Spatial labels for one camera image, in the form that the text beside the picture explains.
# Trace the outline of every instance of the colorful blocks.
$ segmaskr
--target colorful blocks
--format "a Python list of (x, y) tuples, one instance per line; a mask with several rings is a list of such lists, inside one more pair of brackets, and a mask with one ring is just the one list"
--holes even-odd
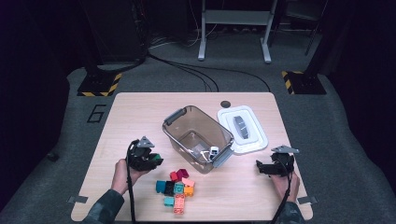
[(157, 184), (155, 185), (155, 189), (157, 190), (157, 193), (164, 193), (165, 185), (166, 185), (166, 181), (157, 180)]
[(194, 187), (195, 182), (188, 179), (188, 178), (181, 178), (181, 182), (183, 182), (184, 185), (189, 186), (189, 187)]
[(165, 199), (163, 199), (163, 204), (166, 207), (173, 207), (175, 204), (175, 198), (174, 197), (165, 197)]
[(184, 214), (184, 198), (186, 196), (184, 194), (175, 195), (175, 205), (174, 205), (174, 213), (175, 214)]
[(172, 172), (169, 176), (171, 177), (171, 180), (172, 180), (173, 182), (176, 182), (176, 181), (177, 181), (177, 173), (176, 173), (175, 171)]
[(184, 192), (184, 184), (177, 182), (174, 187), (174, 193), (179, 194)]
[(192, 197), (194, 195), (194, 188), (193, 187), (184, 187), (184, 194), (187, 197)]
[(184, 214), (184, 202), (186, 197), (194, 195), (195, 182), (189, 180), (189, 174), (185, 169), (179, 169), (169, 174), (171, 180), (157, 180), (155, 189), (157, 193), (163, 193), (163, 204), (171, 207), (174, 214)]
[(177, 180), (178, 181), (181, 181), (181, 178), (182, 177), (184, 177), (184, 178), (189, 178), (189, 173), (187, 173), (187, 170), (186, 169), (179, 169), (178, 171), (177, 171)]

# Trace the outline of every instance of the wooden table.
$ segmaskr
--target wooden table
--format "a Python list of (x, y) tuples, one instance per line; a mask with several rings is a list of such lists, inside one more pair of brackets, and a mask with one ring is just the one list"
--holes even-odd
[[(232, 155), (224, 164), (203, 175), (196, 171), (173, 148), (162, 130), (163, 120), (186, 105), (195, 105), (217, 120), (221, 101), (231, 106), (247, 105), (255, 113), (267, 135), (264, 150)], [(138, 221), (254, 221), (270, 220), (280, 199), (268, 175), (260, 174), (256, 160), (271, 164), (271, 148), (290, 142), (272, 93), (265, 92), (130, 92), (119, 93), (108, 115), (105, 128), (92, 157), (80, 196), (86, 203), (76, 203), (72, 219), (82, 220), (92, 205), (110, 188), (114, 165), (125, 158), (131, 141), (145, 135), (160, 153), (163, 164), (142, 176), (134, 185)], [(295, 171), (300, 175), (297, 163)], [(157, 180), (169, 180), (169, 174), (186, 169), (195, 181), (193, 197), (187, 197), (185, 214), (174, 215), (163, 205), (164, 195), (157, 193)], [(298, 197), (306, 196), (302, 180)], [(131, 220), (129, 195), (116, 220)], [(310, 204), (299, 205), (305, 219), (313, 216)]]

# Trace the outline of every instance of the plastic container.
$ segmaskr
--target plastic container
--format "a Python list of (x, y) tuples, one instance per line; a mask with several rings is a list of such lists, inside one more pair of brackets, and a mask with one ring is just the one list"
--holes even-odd
[[(233, 150), (233, 134), (194, 105), (177, 110), (163, 122), (173, 148), (202, 174), (221, 166)], [(215, 156), (210, 148), (218, 147)]]

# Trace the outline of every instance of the human hand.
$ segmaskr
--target human hand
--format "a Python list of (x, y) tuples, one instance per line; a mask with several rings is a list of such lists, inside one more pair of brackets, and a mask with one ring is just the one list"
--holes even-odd
[[(293, 171), (290, 175), (291, 183), (290, 183), (290, 194), (287, 199), (287, 202), (295, 203), (297, 200), (297, 193), (300, 187), (300, 177)], [(289, 180), (287, 176), (278, 176), (278, 175), (271, 175), (271, 179), (274, 182), (276, 193), (279, 198), (283, 199), (285, 196), (285, 192), (288, 189)]]
[[(131, 179), (132, 179), (132, 185), (136, 183), (137, 179), (142, 176), (147, 174), (149, 171), (136, 171), (129, 167)], [(123, 195), (127, 190), (128, 190), (128, 182), (127, 182), (127, 175), (128, 171), (127, 165), (126, 165), (126, 160), (121, 159), (116, 163), (116, 169), (114, 171), (114, 176), (113, 176), (113, 181), (111, 183), (111, 188), (114, 189), (116, 192), (118, 192), (120, 195)]]

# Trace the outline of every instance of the container lid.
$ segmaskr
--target container lid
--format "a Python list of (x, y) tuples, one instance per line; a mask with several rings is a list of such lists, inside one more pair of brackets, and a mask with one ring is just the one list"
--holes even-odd
[(237, 154), (264, 149), (268, 139), (247, 105), (221, 109), (218, 112), (219, 123), (233, 134), (231, 149)]

